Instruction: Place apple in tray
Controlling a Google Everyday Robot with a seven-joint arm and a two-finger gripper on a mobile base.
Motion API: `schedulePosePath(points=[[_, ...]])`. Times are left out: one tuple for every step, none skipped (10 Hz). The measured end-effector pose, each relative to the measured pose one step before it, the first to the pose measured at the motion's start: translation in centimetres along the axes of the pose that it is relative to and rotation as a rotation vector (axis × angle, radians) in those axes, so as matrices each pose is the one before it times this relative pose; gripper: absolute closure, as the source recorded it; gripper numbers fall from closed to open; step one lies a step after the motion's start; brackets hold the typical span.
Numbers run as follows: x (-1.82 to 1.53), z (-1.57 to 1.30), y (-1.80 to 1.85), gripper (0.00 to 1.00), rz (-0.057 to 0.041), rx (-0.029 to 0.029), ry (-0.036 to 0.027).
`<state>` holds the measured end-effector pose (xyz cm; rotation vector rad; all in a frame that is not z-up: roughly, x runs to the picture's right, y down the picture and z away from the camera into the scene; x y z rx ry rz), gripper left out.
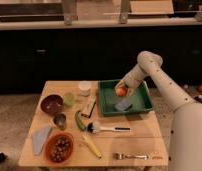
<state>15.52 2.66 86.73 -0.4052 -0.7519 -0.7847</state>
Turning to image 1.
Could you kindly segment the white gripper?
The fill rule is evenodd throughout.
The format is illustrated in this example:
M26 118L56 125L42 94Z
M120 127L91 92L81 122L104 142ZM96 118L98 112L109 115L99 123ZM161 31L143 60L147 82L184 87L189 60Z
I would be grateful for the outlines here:
M115 86L115 89L126 87L128 93L132 93L138 86L140 82L135 79L131 74L126 74Z

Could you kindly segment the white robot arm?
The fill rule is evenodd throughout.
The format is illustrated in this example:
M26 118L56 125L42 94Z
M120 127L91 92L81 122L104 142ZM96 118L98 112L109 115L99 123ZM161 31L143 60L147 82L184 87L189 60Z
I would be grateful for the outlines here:
M115 86L131 95L149 76L173 110L168 171L202 171L202 103L193 99L162 69L163 59L150 51L137 56L137 64Z

